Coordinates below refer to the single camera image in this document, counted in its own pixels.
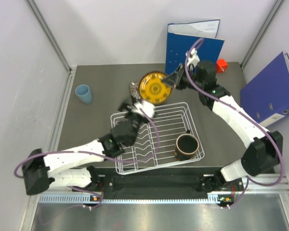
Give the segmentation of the blue standing binder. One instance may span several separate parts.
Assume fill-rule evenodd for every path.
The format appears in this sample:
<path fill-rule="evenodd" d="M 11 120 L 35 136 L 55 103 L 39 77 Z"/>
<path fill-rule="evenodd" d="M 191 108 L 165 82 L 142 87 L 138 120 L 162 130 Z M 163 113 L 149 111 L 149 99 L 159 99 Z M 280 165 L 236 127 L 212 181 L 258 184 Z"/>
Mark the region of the blue standing binder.
<path fill-rule="evenodd" d="M 216 63 L 224 44 L 217 38 L 219 26 L 219 19 L 168 24 L 165 73 L 169 75 L 183 64 L 186 53 L 200 38 L 204 40 L 195 46 L 199 58 Z"/>

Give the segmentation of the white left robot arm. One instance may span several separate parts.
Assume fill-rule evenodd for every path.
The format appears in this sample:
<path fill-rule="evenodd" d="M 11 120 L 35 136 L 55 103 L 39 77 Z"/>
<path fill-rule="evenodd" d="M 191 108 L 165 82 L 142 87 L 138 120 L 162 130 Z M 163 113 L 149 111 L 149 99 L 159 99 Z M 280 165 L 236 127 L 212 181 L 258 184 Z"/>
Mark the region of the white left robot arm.
<path fill-rule="evenodd" d="M 147 101 L 122 103 L 118 110 L 126 111 L 123 120 L 100 138 L 62 151 L 33 150 L 20 165 L 26 194 L 37 195 L 55 187 L 96 190 L 100 180 L 92 164 L 119 162 L 117 157 L 124 148 L 135 144 L 141 125 L 151 122 L 155 115 L 155 106 Z"/>

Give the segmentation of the dark brown mug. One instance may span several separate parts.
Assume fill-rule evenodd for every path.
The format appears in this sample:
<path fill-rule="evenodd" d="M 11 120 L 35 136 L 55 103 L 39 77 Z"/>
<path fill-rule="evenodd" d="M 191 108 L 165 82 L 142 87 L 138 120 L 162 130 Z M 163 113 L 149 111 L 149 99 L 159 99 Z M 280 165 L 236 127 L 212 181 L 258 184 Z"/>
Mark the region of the dark brown mug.
<path fill-rule="evenodd" d="M 181 134 L 175 142 L 174 156 L 179 161 L 189 160 L 196 156 L 199 149 L 198 139 L 191 134 L 190 130 Z"/>

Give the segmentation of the black square plate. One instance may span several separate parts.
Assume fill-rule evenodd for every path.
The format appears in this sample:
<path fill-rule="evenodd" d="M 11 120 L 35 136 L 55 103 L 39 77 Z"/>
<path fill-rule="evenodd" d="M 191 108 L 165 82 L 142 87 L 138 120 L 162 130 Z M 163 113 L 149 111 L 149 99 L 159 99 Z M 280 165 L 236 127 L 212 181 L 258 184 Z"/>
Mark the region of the black square plate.
<path fill-rule="evenodd" d="M 139 93 L 139 82 L 130 82 L 129 89 L 132 101 L 140 101 L 142 99 Z"/>

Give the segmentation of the light blue cup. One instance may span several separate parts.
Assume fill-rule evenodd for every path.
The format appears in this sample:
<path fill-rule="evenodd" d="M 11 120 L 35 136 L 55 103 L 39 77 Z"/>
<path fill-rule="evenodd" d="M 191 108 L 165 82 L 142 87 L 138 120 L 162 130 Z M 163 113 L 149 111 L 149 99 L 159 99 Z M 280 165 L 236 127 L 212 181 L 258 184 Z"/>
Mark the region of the light blue cup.
<path fill-rule="evenodd" d="M 92 93 L 88 85 L 82 84 L 77 86 L 75 94 L 84 104 L 90 104 L 92 102 Z"/>

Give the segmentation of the small orange object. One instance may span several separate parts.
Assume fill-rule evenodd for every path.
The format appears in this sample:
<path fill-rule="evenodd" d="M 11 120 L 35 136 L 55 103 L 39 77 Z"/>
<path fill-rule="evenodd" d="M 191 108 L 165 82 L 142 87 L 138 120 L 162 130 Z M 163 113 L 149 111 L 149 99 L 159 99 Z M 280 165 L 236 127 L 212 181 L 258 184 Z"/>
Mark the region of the small orange object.
<path fill-rule="evenodd" d="M 225 72 L 227 70 L 227 67 L 228 67 L 228 63 L 226 62 L 226 60 L 225 59 L 219 59 L 215 65 L 216 73 Z"/>

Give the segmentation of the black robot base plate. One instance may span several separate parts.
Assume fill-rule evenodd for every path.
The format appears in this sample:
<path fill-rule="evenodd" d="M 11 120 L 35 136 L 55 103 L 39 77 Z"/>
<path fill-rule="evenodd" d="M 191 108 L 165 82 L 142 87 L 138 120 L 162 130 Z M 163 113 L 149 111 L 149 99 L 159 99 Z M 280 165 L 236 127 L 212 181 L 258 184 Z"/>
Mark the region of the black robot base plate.
<path fill-rule="evenodd" d="M 109 169 L 99 169 L 98 186 L 104 190 L 115 191 L 122 188 L 183 188 L 188 187 L 196 192 L 212 191 L 239 192 L 243 190 L 242 179 L 230 183 L 217 183 L 213 174 L 218 167 L 167 167 L 129 175 L 120 175 Z"/>

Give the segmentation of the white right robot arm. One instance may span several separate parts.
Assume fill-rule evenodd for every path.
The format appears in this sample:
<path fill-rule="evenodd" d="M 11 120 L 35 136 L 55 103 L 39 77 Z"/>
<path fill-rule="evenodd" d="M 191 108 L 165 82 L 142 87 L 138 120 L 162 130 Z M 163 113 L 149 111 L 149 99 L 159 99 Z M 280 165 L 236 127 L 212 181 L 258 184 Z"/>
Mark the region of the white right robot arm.
<path fill-rule="evenodd" d="M 258 176 L 280 165 L 279 178 L 270 186 L 281 182 L 285 173 L 282 158 L 283 136 L 280 132 L 270 132 L 253 120 L 235 101 L 224 87 L 217 84 L 214 64 L 201 61 L 197 50 L 191 48 L 186 53 L 185 63 L 168 75 L 163 83 L 173 89 L 194 89 L 201 103 L 219 116 L 242 140 L 246 147 L 243 156 L 222 167 L 214 174 L 215 185 L 225 191 L 233 181 L 242 177 Z"/>

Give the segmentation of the white wire dish rack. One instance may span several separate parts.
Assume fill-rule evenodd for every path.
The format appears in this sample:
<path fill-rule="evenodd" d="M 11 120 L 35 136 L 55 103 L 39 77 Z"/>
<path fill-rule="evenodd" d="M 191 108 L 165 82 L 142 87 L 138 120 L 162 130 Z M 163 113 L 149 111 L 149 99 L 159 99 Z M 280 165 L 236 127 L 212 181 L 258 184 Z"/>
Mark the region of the white wire dish rack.
<path fill-rule="evenodd" d="M 157 106 L 153 123 L 142 124 L 138 130 L 138 137 L 133 146 L 124 147 L 124 153 L 115 163 L 116 172 L 121 175 L 172 167 L 200 161 L 205 152 L 202 144 L 195 157 L 179 161 L 174 156 L 176 139 L 187 130 L 191 131 L 198 140 L 199 135 L 189 109 L 185 102 Z"/>

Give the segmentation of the purple leaning binder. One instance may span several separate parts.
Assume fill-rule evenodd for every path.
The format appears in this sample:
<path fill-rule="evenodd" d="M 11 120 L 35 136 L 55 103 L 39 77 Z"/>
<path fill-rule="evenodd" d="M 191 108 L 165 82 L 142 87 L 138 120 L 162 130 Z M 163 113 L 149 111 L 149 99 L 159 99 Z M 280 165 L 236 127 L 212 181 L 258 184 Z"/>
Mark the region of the purple leaning binder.
<path fill-rule="evenodd" d="M 240 91 L 241 106 L 263 127 L 289 116 L 289 55 L 281 52 Z"/>

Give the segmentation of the yellow plate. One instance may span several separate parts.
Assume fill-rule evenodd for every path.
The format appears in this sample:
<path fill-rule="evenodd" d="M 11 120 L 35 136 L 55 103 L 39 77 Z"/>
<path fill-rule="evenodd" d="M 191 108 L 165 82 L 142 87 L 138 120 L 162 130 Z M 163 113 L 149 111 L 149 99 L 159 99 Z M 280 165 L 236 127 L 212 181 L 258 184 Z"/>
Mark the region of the yellow plate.
<path fill-rule="evenodd" d="M 160 71 L 152 71 L 144 75 L 138 86 L 141 99 L 153 105 L 165 103 L 172 92 L 172 88 L 162 82 L 166 77 L 167 74 Z"/>

